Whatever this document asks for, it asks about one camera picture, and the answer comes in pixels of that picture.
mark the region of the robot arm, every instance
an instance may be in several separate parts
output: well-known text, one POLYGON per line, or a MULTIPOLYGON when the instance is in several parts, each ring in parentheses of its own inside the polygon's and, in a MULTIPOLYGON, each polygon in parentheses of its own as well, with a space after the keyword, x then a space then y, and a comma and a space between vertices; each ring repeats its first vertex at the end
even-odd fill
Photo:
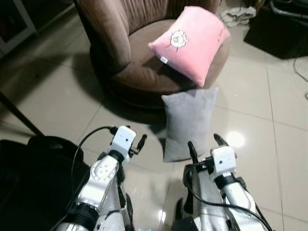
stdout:
MULTIPOLYGON (((212 150, 214 172, 210 178, 220 189, 220 193, 227 205, 237 205, 256 213, 256 203, 241 183, 234 177, 236 169, 235 153, 229 146, 220 146, 212 150)), ((235 231, 264 231, 261 222, 250 214, 234 208, 225 208, 235 231)))
POLYGON ((111 146, 101 160, 90 168, 87 183, 81 189, 75 207, 70 209, 57 231, 92 231, 101 214, 109 187, 112 185, 121 165, 129 162, 129 158, 138 154, 144 145, 144 135, 137 148, 132 147, 136 133, 128 127, 117 129, 111 146))

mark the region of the cloth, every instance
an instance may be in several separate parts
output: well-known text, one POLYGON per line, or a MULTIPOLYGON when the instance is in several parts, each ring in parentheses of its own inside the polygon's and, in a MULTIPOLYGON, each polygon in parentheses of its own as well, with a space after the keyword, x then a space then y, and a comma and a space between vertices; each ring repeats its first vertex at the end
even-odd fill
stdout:
POLYGON ((246 7, 235 7, 231 10, 226 10, 220 13, 221 20, 228 26, 234 27, 238 24, 246 25, 249 23, 250 18, 256 16, 256 9, 252 6, 246 7))

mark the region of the cabinet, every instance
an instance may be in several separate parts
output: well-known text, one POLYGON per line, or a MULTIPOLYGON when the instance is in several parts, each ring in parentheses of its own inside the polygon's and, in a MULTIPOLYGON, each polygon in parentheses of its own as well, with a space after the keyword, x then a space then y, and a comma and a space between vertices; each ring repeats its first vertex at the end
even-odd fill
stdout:
POLYGON ((0 57, 35 32, 36 29, 20 0, 0 1, 0 57))

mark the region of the pillow embroidery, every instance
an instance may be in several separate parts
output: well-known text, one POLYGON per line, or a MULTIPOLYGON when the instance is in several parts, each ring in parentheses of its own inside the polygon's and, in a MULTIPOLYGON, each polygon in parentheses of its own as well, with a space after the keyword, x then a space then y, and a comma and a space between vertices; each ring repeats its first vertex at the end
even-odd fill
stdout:
POLYGON ((171 35, 171 39, 170 39, 170 44, 167 46, 169 47, 170 45, 175 47, 177 49, 184 47, 186 45, 186 43, 189 42, 189 39, 187 38, 187 35, 185 33, 185 31, 182 30, 178 30, 174 33, 172 33, 171 35))

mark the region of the wire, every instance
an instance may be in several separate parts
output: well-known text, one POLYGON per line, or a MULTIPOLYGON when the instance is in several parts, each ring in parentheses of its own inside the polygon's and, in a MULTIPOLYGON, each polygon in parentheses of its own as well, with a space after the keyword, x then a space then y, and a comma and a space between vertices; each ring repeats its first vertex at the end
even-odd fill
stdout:
POLYGON ((67 217, 67 214, 65 214, 51 229, 50 231, 55 230, 61 223, 64 221, 64 219, 67 217))
POLYGON ((308 83, 308 79, 307 79, 306 77, 304 77, 301 73, 299 73, 298 70, 296 69, 295 64, 296 64, 297 58, 298 58, 298 56, 294 59, 294 62, 293 62, 293 69, 294 69, 295 73, 296 73, 298 76, 300 76, 303 80, 305 80, 305 81, 308 83))
POLYGON ((187 187, 187 189, 192 193, 192 195, 200 202, 206 204, 206 205, 210 205, 210 206, 217 206, 217 207, 225 207, 225 208, 233 208, 233 209, 239 209, 242 210, 246 213, 249 213, 250 215, 254 216, 255 218, 257 218, 259 221, 262 222, 262 224, 268 229, 268 231, 272 231, 271 227, 269 226, 269 224, 263 220, 262 218, 260 218, 257 214, 253 213, 252 211, 250 211, 247 208, 243 208, 237 205, 227 205, 227 204, 219 204, 219 203, 212 203, 209 201, 206 201, 204 199, 202 199, 198 194, 196 194, 196 192, 192 189, 192 186, 188 183, 187 180, 187 176, 188 173, 191 172, 191 169, 196 167, 196 166, 200 166, 200 163, 198 164, 193 164, 190 167, 188 167, 185 171, 184 171, 184 185, 187 187))
POLYGON ((244 0, 241 0, 241 4, 240 4, 240 11, 242 9, 242 3, 243 3, 244 0))
POLYGON ((74 179, 73 179, 73 173, 74 173, 74 164, 75 164, 75 160, 76 160, 76 156, 77 156, 77 153, 78 151, 80 150, 81 146, 83 145, 83 143, 91 136, 93 135, 94 133, 100 131, 100 130, 104 130, 104 129, 108 129, 108 130, 111 130, 112 127, 110 126, 103 126, 103 127, 100 127, 100 128, 97 128, 93 131, 91 131, 90 133, 88 133, 83 139, 82 141, 79 143, 77 149, 76 149, 76 152, 74 154, 74 159, 73 159, 73 163, 72 163, 72 168, 71 168, 71 185, 72 185, 72 197, 71 197, 71 208, 73 207, 74 205, 74 197, 75 197, 75 184, 74 184, 74 179))
MULTIPOLYGON (((70 200, 70 206, 69 208, 73 208, 74 206, 74 197, 75 197, 75 184, 74 184, 74 179, 73 179, 73 173, 74 173, 74 165, 75 165, 75 160, 76 160, 76 156, 78 154, 78 151, 81 149, 81 146, 83 145, 83 143, 91 136, 93 135, 95 132, 103 130, 103 129, 108 129, 111 130, 113 129, 113 127, 110 126, 103 126, 100 128, 97 128, 93 131, 91 131, 90 133, 88 133, 83 139, 82 141, 79 143, 75 154, 74 154, 74 158, 73 158, 73 163, 72 163, 72 168, 71 168, 71 187, 72 187, 72 195, 71 195, 71 200, 70 200)), ((67 217, 67 214, 65 214, 51 229, 50 231, 54 231, 63 221, 64 219, 67 217)))

